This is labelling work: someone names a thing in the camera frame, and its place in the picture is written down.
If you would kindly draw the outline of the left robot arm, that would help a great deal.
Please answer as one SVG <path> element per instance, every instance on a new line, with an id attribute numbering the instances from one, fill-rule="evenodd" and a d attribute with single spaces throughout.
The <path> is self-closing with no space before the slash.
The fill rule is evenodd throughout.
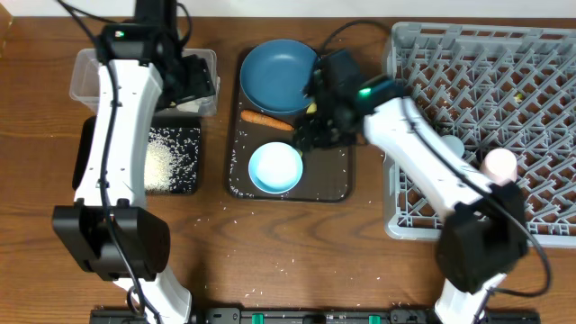
<path id="1" fill-rule="evenodd" d="M 193 296 L 169 266 L 168 225 L 147 208 L 145 159 L 157 111 L 215 92 L 206 61 L 185 55 L 177 1 L 139 1 L 132 18 L 91 34 L 99 99 L 89 155 L 71 205 L 52 226 L 80 268 L 126 292 L 119 322 L 189 323 Z"/>

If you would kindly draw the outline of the pink plastic cup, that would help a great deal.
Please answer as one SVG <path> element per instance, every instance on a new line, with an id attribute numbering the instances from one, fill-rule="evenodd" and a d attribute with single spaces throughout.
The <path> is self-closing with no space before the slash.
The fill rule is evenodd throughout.
<path id="1" fill-rule="evenodd" d="M 491 150 L 482 161 L 480 170 L 498 185 L 516 182 L 518 179 L 517 158 L 505 148 Z"/>

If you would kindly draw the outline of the orange carrot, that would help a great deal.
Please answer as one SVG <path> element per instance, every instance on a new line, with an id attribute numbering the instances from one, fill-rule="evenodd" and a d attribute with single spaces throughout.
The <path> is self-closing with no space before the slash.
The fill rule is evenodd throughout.
<path id="1" fill-rule="evenodd" d="M 287 122 L 277 120 L 260 112 L 244 110 L 240 113 L 240 118 L 245 122 L 263 125 L 281 131 L 293 131 L 293 126 Z"/>

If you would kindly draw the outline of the light blue rice bowl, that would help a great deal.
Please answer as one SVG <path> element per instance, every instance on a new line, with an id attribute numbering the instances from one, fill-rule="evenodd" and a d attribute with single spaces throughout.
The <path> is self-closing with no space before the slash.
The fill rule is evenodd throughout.
<path id="1" fill-rule="evenodd" d="M 301 153 L 284 142 L 268 142 L 257 148 L 248 161 L 252 184 L 267 194 L 283 194 L 302 179 Z"/>

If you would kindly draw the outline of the dark blue plate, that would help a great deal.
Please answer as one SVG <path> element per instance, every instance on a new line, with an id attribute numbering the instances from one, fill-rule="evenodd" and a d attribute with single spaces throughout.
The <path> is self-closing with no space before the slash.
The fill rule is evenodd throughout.
<path id="1" fill-rule="evenodd" d="M 252 49 L 240 68 L 240 85 L 258 108 L 277 114 L 305 110 L 311 99 L 305 94 L 316 52 L 297 40 L 270 40 Z"/>

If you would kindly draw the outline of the light blue plastic cup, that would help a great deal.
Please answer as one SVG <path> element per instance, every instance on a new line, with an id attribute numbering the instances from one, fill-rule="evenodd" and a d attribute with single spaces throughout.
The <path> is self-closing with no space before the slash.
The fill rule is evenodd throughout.
<path id="1" fill-rule="evenodd" d="M 454 135 L 444 135 L 442 141 L 450 148 L 450 150 L 459 158 L 464 156 L 465 148 L 462 141 Z"/>

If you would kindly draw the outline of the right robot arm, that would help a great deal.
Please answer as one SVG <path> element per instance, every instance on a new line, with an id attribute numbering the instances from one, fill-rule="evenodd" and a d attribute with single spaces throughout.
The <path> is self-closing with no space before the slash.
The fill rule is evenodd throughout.
<path id="1" fill-rule="evenodd" d="M 312 61 L 303 92 L 316 110 L 296 120 L 294 145 L 332 149 L 362 135 L 396 162 L 442 222 L 436 263 L 445 283 L 437 319 L 480 322 L 490 294 L 527 253 L 520 189 L 463 161 L 400 84 L 386 75 L 367 78 L 345 49 Z"/>

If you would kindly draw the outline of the yellow plastic spoon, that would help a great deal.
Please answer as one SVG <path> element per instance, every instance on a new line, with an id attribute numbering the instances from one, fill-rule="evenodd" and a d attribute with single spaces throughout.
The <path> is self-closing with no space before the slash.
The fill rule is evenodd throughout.
<path id="1" fill-rule="evenodd" d="M 307 108 L 306 113 L 307 113 L 307 114 L 312 114 L 312 113 L 315 113 L 316 111 L 317 111 L 317 105 L 316 105 L 315 103 L 311 103 L 311 104 L 309 105 L 309 107 Z"/>

